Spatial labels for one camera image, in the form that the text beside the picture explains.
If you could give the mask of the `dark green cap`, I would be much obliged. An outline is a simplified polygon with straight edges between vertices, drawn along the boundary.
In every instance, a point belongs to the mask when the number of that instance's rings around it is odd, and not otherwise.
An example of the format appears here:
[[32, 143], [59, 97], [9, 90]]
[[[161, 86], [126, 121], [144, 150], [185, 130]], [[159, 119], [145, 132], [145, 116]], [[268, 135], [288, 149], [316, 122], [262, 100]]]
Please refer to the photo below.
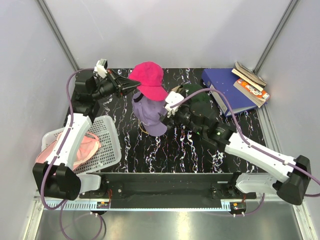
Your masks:
[[[188, 97], [198, 90], [202, 90], [203, 87], [199, 84], [192, 83], [184, 84], [183, 89], [183, 95]], [[210, 96], [205, 92], [200, 92], [193, 96], [187, 101], [187, 103], [190, 106], [191, 111], [198, 115], [209, 117], [213, 113], [210, 103]]]

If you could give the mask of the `red mesh cap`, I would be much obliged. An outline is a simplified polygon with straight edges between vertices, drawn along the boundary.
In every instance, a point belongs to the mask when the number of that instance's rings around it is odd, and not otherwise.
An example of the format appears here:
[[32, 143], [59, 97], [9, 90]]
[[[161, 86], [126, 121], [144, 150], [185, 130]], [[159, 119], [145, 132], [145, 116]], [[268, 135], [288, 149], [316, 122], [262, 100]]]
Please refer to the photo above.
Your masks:
[[163, 88], [163, 69], [152, 61], [142, 62], [136, 65], [128, 78], [140, 82], [137, 89], [152, 101], [163, 101], [168, 96]]

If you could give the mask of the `beige baseball cap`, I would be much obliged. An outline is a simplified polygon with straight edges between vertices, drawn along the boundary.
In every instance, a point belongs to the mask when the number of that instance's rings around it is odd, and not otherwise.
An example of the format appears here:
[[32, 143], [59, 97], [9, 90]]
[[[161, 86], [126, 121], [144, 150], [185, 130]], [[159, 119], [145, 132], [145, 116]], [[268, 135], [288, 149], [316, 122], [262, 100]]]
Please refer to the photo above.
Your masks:
[[182, 94], [182, 92], [184, 91], [184, 87], [183, 87], [183, 85], [178, 85], [178, 86], [172, 88], [171, 91], [178, 93], [178, 94]]

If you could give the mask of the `purple cap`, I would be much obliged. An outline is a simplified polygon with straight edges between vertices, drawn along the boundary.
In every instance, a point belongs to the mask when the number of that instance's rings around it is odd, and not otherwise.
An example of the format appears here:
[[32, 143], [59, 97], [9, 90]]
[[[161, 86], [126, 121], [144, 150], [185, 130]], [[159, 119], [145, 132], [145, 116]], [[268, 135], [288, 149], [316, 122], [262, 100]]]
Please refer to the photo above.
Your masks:
[[138, 91], [133, 95], [131, 103], [135, 117], [141, 121], [149, 135], [159, 137], [166, 133], [168, 128], [160, 120], [167, 113], [164, 100], [150, 100]]

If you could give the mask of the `pink cap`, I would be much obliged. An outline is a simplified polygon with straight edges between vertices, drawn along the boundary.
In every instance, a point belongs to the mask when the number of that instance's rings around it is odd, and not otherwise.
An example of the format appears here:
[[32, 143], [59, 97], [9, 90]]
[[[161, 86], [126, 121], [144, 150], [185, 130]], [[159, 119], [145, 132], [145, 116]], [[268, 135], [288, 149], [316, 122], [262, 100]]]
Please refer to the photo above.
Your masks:
[[[60, 133], [56, 140], [53, 141], [48, 147], [46, 147], [36, 158], [36, 163], [44, 163], [50, 153], [53, 151], [54, 147], [57, 144], [57, 141], [60, 139], [62, 133]], [[73, 163], [73, 170], [75, 170], [80, 165], [84, 164], [86, 161], [91, 159], [96, 152], [101, 148], [99, 137], [91, 132], [87, 132], [83, 137], [79, 149], [76, 153], [76, 159]]]

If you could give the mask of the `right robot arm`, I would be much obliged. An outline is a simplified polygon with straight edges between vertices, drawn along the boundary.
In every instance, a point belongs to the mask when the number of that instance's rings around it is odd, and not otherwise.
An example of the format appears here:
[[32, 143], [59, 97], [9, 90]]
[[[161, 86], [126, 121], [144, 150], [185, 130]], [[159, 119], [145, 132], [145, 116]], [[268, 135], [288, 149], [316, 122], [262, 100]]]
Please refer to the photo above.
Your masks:
[[184, 125], [210, 148], [239, 157], [264, 170], [264, 173], [234, 173], [222, 190], [232, 198], [244, 194], [274, 194], [283, 201], [302, 204], [311, 177], [310, 160], [275, 152], [242, 135], [234, 126], [217, 119], [216, 112], [201, 103], [182, 104], [160, 110], [165, 125]]

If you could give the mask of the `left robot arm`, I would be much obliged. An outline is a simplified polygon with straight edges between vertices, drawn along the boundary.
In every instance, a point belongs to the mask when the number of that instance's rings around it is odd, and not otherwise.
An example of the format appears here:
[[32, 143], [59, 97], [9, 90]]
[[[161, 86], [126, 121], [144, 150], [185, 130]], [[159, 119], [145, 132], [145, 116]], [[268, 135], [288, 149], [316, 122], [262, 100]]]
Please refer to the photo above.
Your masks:
[[66, 126], [50, 155], [43, 163], [35, 163], [32, 169], [43, 202], [46, 197], [73, 201], [88, 191], [97, 198], [108, 193], [108, 186], [99, 175], [74, 173], [74, 162], [81, 142], [97, 116], [98, 101], [113, 94], [124, 97], [140, 86], [140, 82], [110, 69], [84, 68], [70, 78], [75, 79], [75, 86], [73, 95], [67, 95]]

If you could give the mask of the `stack of books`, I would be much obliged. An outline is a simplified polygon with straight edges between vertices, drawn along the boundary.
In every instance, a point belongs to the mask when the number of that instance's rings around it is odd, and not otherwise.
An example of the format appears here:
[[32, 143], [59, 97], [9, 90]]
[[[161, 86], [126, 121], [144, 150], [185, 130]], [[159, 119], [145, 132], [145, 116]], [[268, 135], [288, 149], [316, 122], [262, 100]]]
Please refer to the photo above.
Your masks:
[[258, 108], [267, 103], [270, 95], [266, 92], [267, 83], [252, 70], [236, 62], [231, 72], [238, 77], [233, 86], [251, 100]]

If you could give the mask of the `blue binder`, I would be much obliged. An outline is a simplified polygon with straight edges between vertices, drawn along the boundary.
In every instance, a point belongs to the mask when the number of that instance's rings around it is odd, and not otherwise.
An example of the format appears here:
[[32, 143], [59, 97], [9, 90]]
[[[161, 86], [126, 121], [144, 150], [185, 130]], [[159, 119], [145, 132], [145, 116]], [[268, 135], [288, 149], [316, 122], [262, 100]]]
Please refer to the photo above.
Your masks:
[[201, 75], [206, 87], [217, 90], [225, 96], [211, 91], [211, 95], [226, 117], [231, 115], [230, 110], [238, 114], [260, 108], [267, 103], [270, 95], [265, 90], [259, 91], [232, 70], [232, 68], [206, 68]]

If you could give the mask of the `white plastic basket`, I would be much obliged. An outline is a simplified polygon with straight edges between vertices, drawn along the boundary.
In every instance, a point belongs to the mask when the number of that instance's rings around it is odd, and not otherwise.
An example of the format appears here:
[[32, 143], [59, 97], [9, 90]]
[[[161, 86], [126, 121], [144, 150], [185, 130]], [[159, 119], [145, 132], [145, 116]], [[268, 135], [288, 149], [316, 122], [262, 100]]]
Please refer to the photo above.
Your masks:
[[[50, 155], [46, 158], [45, 161], [50, 163], [54, 158], [56, 151], [58, 150], [58, 144], [62, 141], [63, 132], [65, 132], [71, 121], [71, 116], [69, 115], [67, 118], [67, 124], [65, 127], [53, 130], [48, 132], [42, 138], [42, 146], [41, 150], [43, 151], [47, 148], [53, 141], [56, 140], [57, 136], [61, 133], [59, 140], [56, 142], [55, 147], [53, 148]], [[75, 151], [75, 156], [73, 157], [72, 163], [73, 165], [70, 167], [75, 174], [83, 175], [85, 173], [93, 173], [99, 170], [102, 170], [107, 167], [111, 167], [120, 162], [122, 154], [120, 141], [118, 139], [117, 131], [113, 119], [110, 116], [100, 116], [95, 118], [92, 122], [88, 117], [82, 116], [79, 113], [75, 113], [73, 116], [73, 124], [70, 134], [67, 137], [67, 142], [63, 145], [63, 148], [60, 152], [60, 156], [64, 157], [67, 155], [67, 147], [68, 144], [75, 139], [76, 130], [85, 129], [86, 133], [90, 132], [98, 136], [101, 147], [95, 153], [95, 155], [90, 158], [85, 163], [78, 166], [75, 170], [73, 170], [74, 162], [77, 157], [77, 151]]]

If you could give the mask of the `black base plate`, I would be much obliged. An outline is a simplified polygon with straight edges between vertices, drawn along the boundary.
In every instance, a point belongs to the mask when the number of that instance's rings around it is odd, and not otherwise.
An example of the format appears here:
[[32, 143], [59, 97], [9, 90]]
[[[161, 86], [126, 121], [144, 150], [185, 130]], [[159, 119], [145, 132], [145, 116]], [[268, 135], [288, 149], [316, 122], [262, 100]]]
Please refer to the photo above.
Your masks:
[[81, 199], [106, 200], [111, 197], [112, 210], [222, 208], [222, 200], [255, 200], [255, 192], [236, 189], [237, 173], [109, 173], [102, 178], [97, 190], [87, 191]]

